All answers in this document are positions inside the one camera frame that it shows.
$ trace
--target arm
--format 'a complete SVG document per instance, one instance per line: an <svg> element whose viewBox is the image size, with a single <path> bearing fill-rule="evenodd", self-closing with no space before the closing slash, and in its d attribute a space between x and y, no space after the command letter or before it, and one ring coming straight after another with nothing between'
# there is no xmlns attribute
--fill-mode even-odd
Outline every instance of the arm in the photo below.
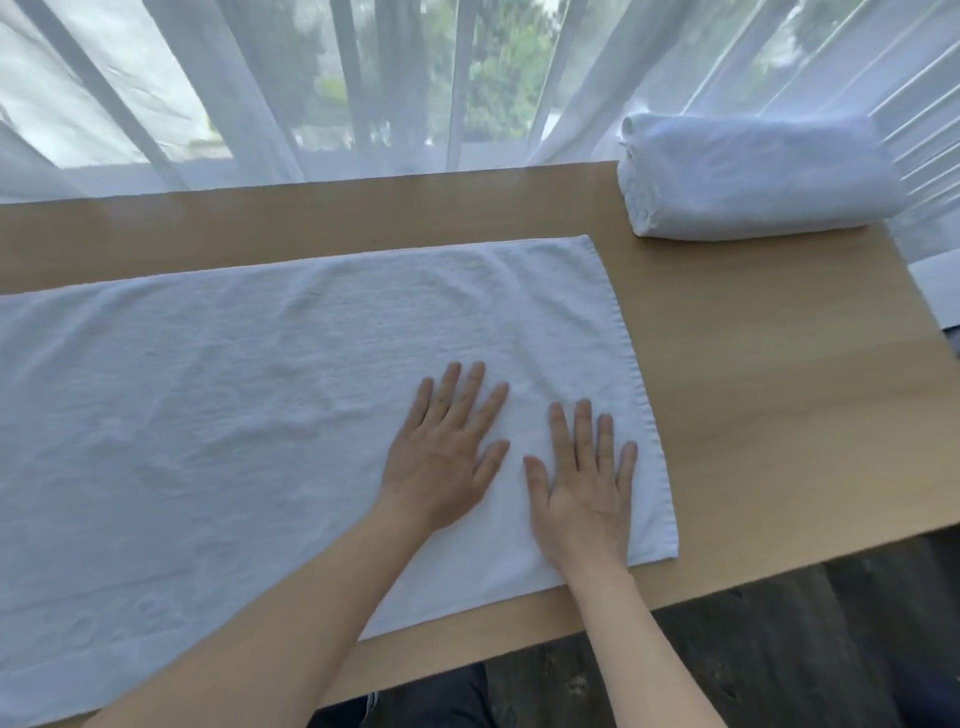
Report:
<svg viewBox="0 0 960 728"><path fill-rule="evenodd" d="M86 725L303 728L410 559L430 534L480 502L499 470L507 441L490 445L479 463L477 451L507 385L498 384L471 415L483 375L483 364L474 364L456 401L458 363L447 368L436 397L425 379L371 512Z"/></svg>
<svg viewBox="0 0 960 728"><path fill-rule="evenodd" d="M636 443L613 462L613 418L600 415L597 447L589 400L577 402L574 438L550 405L557 475L524 458L537 543L563 575L587 628L619 728L723 728L640 598L627 571Z"/></svg>

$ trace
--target hand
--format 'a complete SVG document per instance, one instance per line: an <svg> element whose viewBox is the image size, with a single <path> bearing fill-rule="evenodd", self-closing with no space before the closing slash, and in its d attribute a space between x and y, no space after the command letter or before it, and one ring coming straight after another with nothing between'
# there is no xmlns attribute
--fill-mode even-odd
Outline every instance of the hand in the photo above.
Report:
<svg viewBox="0 0 960 728"><path fill-rule="evenodd" d="M509 441L497 440L477 461L480 441L508 391L507 383L500 382L471 415L484 370L480 361L470 367L456 401L460 362L447 366L436 396L433 379L424 379L387 455L378 502L422 526L424 536L455 523L480 502L510 449Z"/></svg>
<svg viewBox="0 0 960 728"><path fill-rule="evenodd" d="M543 462L532 455L523 458L530 519L543 556L567 584L591 571L625 569L636 443L623 446L620 469L614 471L613 417L600 415L595 453L590 400L577 402L574 442L557 402L550 405L549 419L557 461L552 491Z"/></svg>

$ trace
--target left hand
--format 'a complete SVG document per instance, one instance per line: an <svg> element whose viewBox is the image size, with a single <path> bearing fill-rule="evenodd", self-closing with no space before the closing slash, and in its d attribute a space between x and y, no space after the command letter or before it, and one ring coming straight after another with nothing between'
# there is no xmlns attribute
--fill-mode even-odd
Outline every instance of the left hand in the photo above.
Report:
<svg viewBox="0 0 960 728"><path fill-rule="evenodd" d="M500 470L510 442L497 440L478 460L480 442L493 425L508 386L500 382L487 401L472 412L485 367L470 367L460 397L454 401L460 362L451 362L434 395L433 379L420 383L406 422L396 436L378 503L388 503L403 518L422 526L425 535L452 525L480 502Z"/></svg>

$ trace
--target forearm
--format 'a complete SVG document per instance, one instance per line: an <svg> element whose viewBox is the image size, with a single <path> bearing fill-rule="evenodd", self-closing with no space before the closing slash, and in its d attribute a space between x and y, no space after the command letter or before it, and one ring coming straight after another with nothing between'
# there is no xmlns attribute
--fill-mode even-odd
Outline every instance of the forearm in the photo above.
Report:
<svg viewBox="0 0 960 728"><path fill-rule="evenodd" d="M374 509L91 728L302 728L428 532Z"/></svg>
<svg viewBox="0 0 960 728"><path fill-rule="evenodd" d="M684 667L625 567L575 578L570 589L619 728L722 728L723 720Z"/></svg>

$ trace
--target tabletop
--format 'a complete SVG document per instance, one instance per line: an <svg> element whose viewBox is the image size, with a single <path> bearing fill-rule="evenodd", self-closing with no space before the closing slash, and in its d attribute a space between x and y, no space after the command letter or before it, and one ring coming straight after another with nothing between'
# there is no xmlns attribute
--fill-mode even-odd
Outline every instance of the tabletop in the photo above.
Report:
<svg viewBox="0 0 960 728"><path fill-rule="evenodd" d="M590 235L633 339L680 558L652 608L960 522L960 368L884 227L633 236L612 163L0 206L0 293ZM582 628L565 588L357 645L326 701Z"/></svg>

